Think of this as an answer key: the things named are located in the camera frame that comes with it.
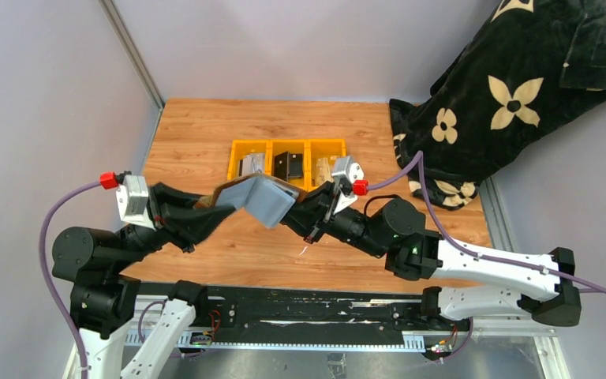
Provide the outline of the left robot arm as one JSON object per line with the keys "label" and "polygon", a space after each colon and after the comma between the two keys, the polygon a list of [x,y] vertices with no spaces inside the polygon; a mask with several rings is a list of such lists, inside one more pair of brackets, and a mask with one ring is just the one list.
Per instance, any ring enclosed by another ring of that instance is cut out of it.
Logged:
{"label": "left robot arm", "polygon": [[219,312],[211,307],[205,286],[177,282],[153,332],[132,361],[124,363],[140,290],[140,281],[124,271],[168,244],[192,252],[234,207],[209,206],[200,195],[162,183],[149,186],[136,175],[104,179],[98,185],[115,191],[124,226],[117,231],[65,229],[54,240],[54,263],[47,278],[73,285],[69,303],[60,310],[75,340],[80,377],[156,378],[183,331],[196,321],[217,326]]}

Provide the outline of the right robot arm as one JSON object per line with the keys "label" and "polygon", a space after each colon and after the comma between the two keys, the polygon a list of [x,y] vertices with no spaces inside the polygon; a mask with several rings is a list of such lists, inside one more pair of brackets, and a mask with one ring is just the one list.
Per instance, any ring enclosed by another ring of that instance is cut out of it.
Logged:
{"label": "right robot arm", "polygon": [[425,215],[398,195],[388,195],[387,203],[373,214],[343,205],[341,196],[325,183],[295,203],[281,223],[307,243],[329,235],[383,258],[385,269],[404,280],[475,283],[466,289],[425,289],[421,315],[449,321],[527,316],[548,326],[578,325],[582,303],[571,279],[575,270],[571,250],[524,254],[475,246],[427,229]]}

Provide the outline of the gold credit card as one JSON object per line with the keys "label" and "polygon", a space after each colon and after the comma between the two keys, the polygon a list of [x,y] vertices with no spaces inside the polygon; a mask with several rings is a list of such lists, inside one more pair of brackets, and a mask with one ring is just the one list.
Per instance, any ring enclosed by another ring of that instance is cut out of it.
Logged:
{"label": "gold credit card", "polygon": [[339,156],[323,156],[316,160],[313,177],[314,186],[322,186],[325,182],[333,182],[332,169]]}

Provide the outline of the brown leather card holder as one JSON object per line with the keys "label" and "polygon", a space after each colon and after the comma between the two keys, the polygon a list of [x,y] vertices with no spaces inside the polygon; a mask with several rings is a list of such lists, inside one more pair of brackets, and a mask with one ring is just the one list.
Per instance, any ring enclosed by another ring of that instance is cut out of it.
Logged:
{"label": "brown leather card holder", "polygon": [[306,192],[276,177],[248,174],[216,187],[193,205],[221,223],[244,209],[266,228],[275,227]]}

